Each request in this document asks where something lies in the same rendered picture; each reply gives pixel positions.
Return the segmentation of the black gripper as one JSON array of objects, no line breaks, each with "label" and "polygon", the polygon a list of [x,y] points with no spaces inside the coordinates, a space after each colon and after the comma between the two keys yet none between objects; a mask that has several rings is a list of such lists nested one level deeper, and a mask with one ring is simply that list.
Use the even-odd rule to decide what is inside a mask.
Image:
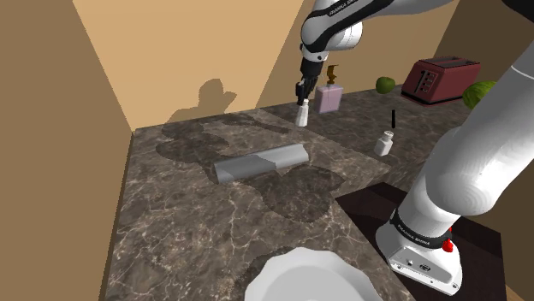
[{"label": "black gripper", "polygon": [[302,59],[300,64],[301,81],[295,84],[295,95],[299,106],[303,105],[304,99],[309,98],[309,95],[317,84],[317,79],[322,72],[322,68],[323,62],[313,62],[306,58]]}]

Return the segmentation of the white salt shaker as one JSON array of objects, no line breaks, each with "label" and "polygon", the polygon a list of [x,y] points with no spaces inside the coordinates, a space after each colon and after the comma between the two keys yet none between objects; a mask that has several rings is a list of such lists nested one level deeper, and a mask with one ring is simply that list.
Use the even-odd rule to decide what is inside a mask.
[{"label": "white salt shaker", "polygon": [[295,119],[295,125],[298,127],[306,127],[309,115],[309,100],[304,99],[303,103],[299,106],[297,116]]},{"label": "white salt shaker", "polygon": [[394,133],[391,131],[384,131],[382,136],[377,140],[374,152],[378,156],[388,155],[393,145]]}]

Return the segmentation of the pink soap dispenser bottle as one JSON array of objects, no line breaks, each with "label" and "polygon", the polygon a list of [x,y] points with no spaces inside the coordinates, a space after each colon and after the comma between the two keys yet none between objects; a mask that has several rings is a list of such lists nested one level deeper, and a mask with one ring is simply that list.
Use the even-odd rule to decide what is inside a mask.
[{"label": "pink soap dispenser bottle", "polygon": [[336,65],[327,67],[328,81],[324,86],[316,88],[314,110],[319,114],[337,111],[340,107],[343,88],[335,83],[335,67]]}]

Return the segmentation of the green apple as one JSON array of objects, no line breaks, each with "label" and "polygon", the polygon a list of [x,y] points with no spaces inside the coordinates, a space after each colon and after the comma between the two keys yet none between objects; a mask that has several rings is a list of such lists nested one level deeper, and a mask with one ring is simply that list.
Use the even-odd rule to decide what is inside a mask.
[{"label": "green apple", "polygon": [[376,91],[379,94],[388,94],[396,86],[395,80],[389,77],[379,77],[376,81]]}]

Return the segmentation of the grey foil roll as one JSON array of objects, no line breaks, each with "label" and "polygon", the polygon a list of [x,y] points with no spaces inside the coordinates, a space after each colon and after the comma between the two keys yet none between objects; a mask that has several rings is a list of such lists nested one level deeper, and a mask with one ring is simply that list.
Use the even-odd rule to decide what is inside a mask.
[{"label": "grey foil roll", "polygon": [[214,168],[218,182],[226,183],[308,161],[304,145],[291,144],[215,162]]}]

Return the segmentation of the dark robot stand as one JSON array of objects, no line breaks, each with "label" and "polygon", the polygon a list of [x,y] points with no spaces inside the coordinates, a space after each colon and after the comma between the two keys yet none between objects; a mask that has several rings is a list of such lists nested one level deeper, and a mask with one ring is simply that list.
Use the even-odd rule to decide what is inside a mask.
[{"label": "dark robot stand", "polygon": [[[378,183],[338,197],[337,203],[364,236],[376,246],[376,230],[388,221],[406,192]],[[461,217],[452,226],[455,249],[460,252],[463,281],[459,291],[447,296],[399,274],[397,278],[416,301],[507,301],[501,235]]]}]

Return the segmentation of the red toaster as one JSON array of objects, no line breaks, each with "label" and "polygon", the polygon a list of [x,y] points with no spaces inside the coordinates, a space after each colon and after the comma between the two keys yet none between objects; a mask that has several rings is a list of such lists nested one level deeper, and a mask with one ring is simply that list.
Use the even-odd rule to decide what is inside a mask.
[{"label": "red toaster", "polygon": [[480,69],[480,62],[458,56],[418,60],[412,66],[400,94],[423,106],[456,101],[475,82]]}]

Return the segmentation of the green cabbage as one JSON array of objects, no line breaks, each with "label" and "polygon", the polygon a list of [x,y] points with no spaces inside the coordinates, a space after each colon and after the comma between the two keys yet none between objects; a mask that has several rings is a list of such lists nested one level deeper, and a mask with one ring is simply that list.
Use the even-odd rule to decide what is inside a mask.
[{"label": "green cabbage", "polygon": [[495,81],[485,80],[468,86],[462,94],[465,106],[468,109],[474,109],[494,85]]}]

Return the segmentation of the white plate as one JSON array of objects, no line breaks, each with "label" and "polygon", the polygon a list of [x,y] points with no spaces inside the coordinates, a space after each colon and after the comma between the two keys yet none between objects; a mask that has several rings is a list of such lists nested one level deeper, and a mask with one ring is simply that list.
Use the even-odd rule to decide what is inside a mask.
[{"label": "white plate", "polygon": [[333,251],[297,247],[270,258],[244,301],[383,301],[369,277]]}]

